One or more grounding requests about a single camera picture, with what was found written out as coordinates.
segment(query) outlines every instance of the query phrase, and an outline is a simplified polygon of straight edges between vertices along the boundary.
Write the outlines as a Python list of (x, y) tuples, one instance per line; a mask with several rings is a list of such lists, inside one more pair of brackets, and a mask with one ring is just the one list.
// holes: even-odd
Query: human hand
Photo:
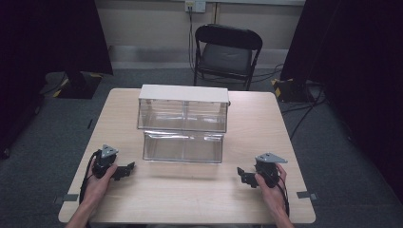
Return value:
[[(276, 167), (278, 168), (279, 176), (282, 181), (278, 182), (278, 186), (285, 192), (285, 179), (287, 177), (287, 173), (282, 168), (282, 166), (276, 163)], [(263, 195), (263, 201), (269, 209), (270, 215), (276, 222), (278, 227), (294, 227), (291, 221), (288, 219), (284, 196), (282, 195), (278, 186), (274, 188), (269, 188), (260, 174), (255, 175), (255, 179), (259, 184), (261, 193)]]
[(110, 166), (103, 177), (97, 179), (92, 175), (92, 166), (95, 160), (91, 162), (91, 168), (88, 170), (88, 180), (86, 182), (86, 192), (84, 194), (84, 199), (82, 203), (88, 203), (93, 209), (95, 209), (101, 199), (104, 197), (107, 187), (109, 186), (109, 181), (112, 175), (115, 173), (118, 165), (113, 164)]

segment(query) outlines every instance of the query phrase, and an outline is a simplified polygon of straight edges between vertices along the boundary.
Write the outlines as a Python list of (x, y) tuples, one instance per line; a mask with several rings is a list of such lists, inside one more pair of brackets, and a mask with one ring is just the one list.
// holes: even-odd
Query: table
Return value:
[[(136, 162), (133, 173), (111, 181), (91, 222), (145, 224), (273, 223), (259, 188), (240, 182), (237, 167), (255, 170), (255, 156), (272, 152), (288, 161), (286, 186), (293, 223), (311, 223), (316, 215), (306, 191), (276, 98), (269, 92), (229, 91), (227, 133), (221, 164), (144, 161), (144, 135), (137, 129), (140, 89), (115, 88), (107, 97), (68, 190), (79, 194), (92, 153), (104, 143), (119, 149), (116, 163)], [(68, 222), (78, 201), (64, 202), (59, 220)]]

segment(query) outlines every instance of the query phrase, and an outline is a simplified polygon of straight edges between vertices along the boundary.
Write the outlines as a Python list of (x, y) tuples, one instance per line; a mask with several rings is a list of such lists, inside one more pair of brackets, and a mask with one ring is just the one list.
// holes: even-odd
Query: chair backrest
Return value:
[(216, 24), (207, 24), (199, 27), (195, 32), (195, 39), (197, 44), (203, 42), (257, 51), (260, 51), (263, 45), (260, 36), (252, 30)]

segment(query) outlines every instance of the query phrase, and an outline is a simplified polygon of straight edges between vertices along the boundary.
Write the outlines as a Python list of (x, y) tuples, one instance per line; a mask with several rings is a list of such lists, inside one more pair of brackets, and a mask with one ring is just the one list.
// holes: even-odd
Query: stacked plastic bins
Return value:
[(226, 88), (143, 85), (137, 127), (144, 159), (221, 163), (228, 106)]

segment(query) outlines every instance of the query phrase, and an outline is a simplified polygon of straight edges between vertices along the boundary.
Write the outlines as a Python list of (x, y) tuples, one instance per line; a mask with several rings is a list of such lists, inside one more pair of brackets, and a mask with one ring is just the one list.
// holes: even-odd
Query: gray floor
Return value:
[[(258, 69), (256, 74), (272, 71)], [(57, 85), (61, 77), (63, 73), (49, 74), (44, 90)], [(101, 81), (92, 100), (55, 99), (49, 93), (40, 113), (10, 148), (11, 157), (0, 161), (0, 227), (64, 226), (58, 221), (61, 205), (54, 199), (67, 193), (110, 89), (191, 86), (192, 77), (189, 68), (115, 69), (114, 76)], [(227, 83), (199, 80), (198, 86), (243, 90), (242, 84)], [(273, 88), (264, 80), (253, 83), (251, 90)], [(318, 94), (317, 87), (313, 93)], [(279, 106), (285, 111), (306, 104)], [(290, 135), (306, 111), (284, 114)], [(351, 144), (348, 133), (328, 103), (315, 106), (297, 129), (292, 139), (297, 160), (308, 191), (318, 195), (313, 201), (317, 220), (297, 227), (403, 227), (402, 205), (371, 161)]]

